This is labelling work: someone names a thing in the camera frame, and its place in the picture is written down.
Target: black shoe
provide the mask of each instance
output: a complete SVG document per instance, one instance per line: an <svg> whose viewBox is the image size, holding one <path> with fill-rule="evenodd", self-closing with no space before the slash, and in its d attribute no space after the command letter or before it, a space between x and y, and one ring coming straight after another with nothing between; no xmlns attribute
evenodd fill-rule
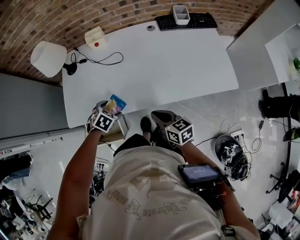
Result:
<svg viewBox="0 0 300 240"><path fill-rule="evenodd" d="M262 118L267 118L265 113L265 105L262 100L258 101L258 109L261 112Z"/></svg>
<svg viewBox="0 0 300 240"><path fill-rule="evenodd" d="M269 94L266 89L262 91L262 97L265 102L267 102L269 100Z"/></svg>
<svg viewBox="0 0 300 240"><path fill-rule="evenodd" d="M160 127L156 127L154 132L151 134L151 139L153 142L157 142L160 139L164 138L163 131L160 129Z"/></svg>
<svg viewBox="0 0 300 240"><path fill-rule="evenodd" d="M143 117L141 120L142 133L151 133L151 121L148 117Z"/></svg>

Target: small screen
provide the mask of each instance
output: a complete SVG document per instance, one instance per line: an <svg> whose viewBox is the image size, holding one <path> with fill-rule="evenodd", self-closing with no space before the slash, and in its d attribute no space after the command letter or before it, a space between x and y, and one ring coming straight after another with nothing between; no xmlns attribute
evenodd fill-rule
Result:
<svg viewBox="0 0 300 240"><path fill-rule="evenodd" d="M208 178L216 178L219 174L210 166L185 167L183 173L189 178L191 183L207 180Z"/></svg>

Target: wire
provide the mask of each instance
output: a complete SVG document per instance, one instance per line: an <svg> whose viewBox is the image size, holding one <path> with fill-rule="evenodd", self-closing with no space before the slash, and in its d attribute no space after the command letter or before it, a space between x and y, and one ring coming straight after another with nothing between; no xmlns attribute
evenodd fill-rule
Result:
<svg viewBox="0 0 300 240"><path fill-rule="evenodd" d="M114 152L116 151L112 148L112 145L109 144L108 142L99 141L99 143L105 143L111 150L113 150Z"/></svg>
<svg viewBox="0 0 300 240"><path fill-rule="evenodd" d="M208 151L208 154L206 155L207 157L208 157L208 155L209 155L209 153L210 153L211 149L212 149L212 147L211 147L211 148L210 148L210 150Z"/></svg>
<svg viewBox="0 0 300 240"><path fill-rule="evenodd" d="M222 121L221 126L220 126L220 133L221 133L221 134L224 134L224 133L222 132L222 126L223 126L223 123L224 123L225 121L227 121L227 123L228 123L228 130L227 130L227 133L226 133L226 134L228 134L228 133L229 133L229 130L230 130L230 123L229 123L229 121L228 121L227 119L225 119L225 120Z"/></svg>
<svg viewBox="0 0 300 240"><path fill-rule="evenodd" d="M267 118L263 119L263 121L265 121L265 120L268 120L270 122L278 122L278 123L282 124L284 127L288 127L288 125L284 124L284 121L285 121L284 118L282 119L283 123L279 122L279 121L276 121L276 120L270 120L270 119L267 119Z"/></svg>
<svg viewBox="0 0 300 240"><path fill-rule="evenodd" d="M180 106L183 106L185 108L187 108L188 110L192 111L194 114L196 114L197 116L201 117L202 119L204 119L205 121L209 122L212 126L214 126L217 130L220 130L217 126L215 126L213 123L211 123L210 121L208 121L205 117L199 115L198 113L196 113L195 111L193 111L192 109L180 104L179 102L177 102Z"/></svg>
<svg viewBox="0 0 300 240"><path fill-rule="evenodd" d="M109 164L111 164L110 161L108 161L108 160L106 160L106 159L104 159L104 158L100 158L100 157L96 157L96 158L101 159L101 160L104 160L104 161L108 162Z"/></svg>
<svg viewBox="0 0 300 240"><path fill-rule="evenodd" d="M246 143L245 143L245 139L244 139L244 135L243 135L243 134L242 134L242 138L243 138L243 142L244 142L245 148L246 148L246 150L247 150L249 153L255 154L255 153L257 153L257 152L260 150L260 148L261 148L261 146L262 146L261 130L259 130L259 132L258 132L258 138L254 139L254 141L253 141L252 144L251 144L252 151L254 151L254 152L250 152L250 151L248 150L248 148L247 148L247 146L246 146ZM259 141L259 142L258 142L258 146L257 146L257 148L254 149L254 148L253 148L253 144L254 144L257 140Z"/></svg>
<svg viewBox="0 0 300 240"><path fill-rule="evenodd" d="M204 141L202 141L201 143L198 143L197 145L195 145L195 147L197 147L197 146L199 146L200 144L202 144L202 143L204 143L204 142L207 142L207 141L209 141L209 140L211 140L211 139L215 139L215 138L217 138L217 137L211 137L210 139L204 140Z"/></svg>
<svg viewBox="0 0 300 240"><path fill-rule="evenodd" d="M242 129L242 127L240 126L240 124L239 123L235 123L235 124L233 124L230 128L229 128L229 130L228 130L228 132L227 132L227 134L229 133L229 131L234 127L234 126L239 126L240 127L240 129Z"/></svg>
<svg viewBox="0 0 300 240"><path fill-rule="evenodd" d="M118 63L120 63L120 62L122 62L122 61L124 60L124 56L123 56L123 54L120 53L120 52L114 52L113 54L109 55L107 58L104 58L104 59L99 60L99 61L95 61L95 60L93 60L93 59L89 59L86 55L84 55L83 53L81 53L77 48L74 48L74 50L78 51L82 56L85 57L85 59L81 59L81 60L79 60L79 62L77 62L77 60L76 60L76 54L75 54L75 52L74 52L74 53L72 53L72 55L71 55L71 62L72 62L72 63L80 63L80 64L82 64L82 63L85 63L85 62L89 61L89 62L91 62L91 63L98 63L98 64L101 64L101 65L110 66L110 65L118 64ZM121 59L120 61L115 62L115 63L109 63L109 64L101 63L102 61L104 61L104 60L110 58L111 56L113 56L114 54L117 54L117 53L120 54L120 55L122 56L122 59Z"/></svg>

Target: shorts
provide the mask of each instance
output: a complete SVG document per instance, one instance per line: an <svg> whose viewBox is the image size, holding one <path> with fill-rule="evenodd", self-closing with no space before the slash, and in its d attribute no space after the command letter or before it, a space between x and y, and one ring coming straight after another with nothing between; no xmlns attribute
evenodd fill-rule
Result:
<svg viewBox="0 0 300 240"><path fill-rule="evenodd" d="M132 137L128 138L114 152L113 156L116 156L116 154L122 150L130 149L130 148L137 148L137 147L142 147L142 146L151 146L151 144L142 135L134 134ZM181 150L178 147L172 148L171 145L169 144L169 142L166 141L165 139L160 139L159 141L156 141L156 146L174 151L174 152L178 153L179 155L181 155L185 159Z"/></svg>

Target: electrical outlet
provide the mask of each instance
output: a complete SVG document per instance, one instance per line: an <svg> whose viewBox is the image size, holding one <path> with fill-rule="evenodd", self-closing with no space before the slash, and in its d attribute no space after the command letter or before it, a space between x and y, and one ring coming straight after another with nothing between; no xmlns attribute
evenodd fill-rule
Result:
<svg viewBox="0 0 300 240"><path fill-rule="evenodd" d="M230 133L230 136L233 137L233 138L239 136L239 138L241 139L242 134L244 134L244 131L243 131L243 129L240 129L240 130L237 130L235 132Z"/></svg>
<svg viewBox="0 0 300 240"><path fill-rule="evenodd" d="M105 172L107 172L107 170L108 170L108 168L109 168L109 164L108 164L108 163L104 163L104 162L97 161L96 164L97 164L97 166L104 164L103 170L104 170Z"/></svg>

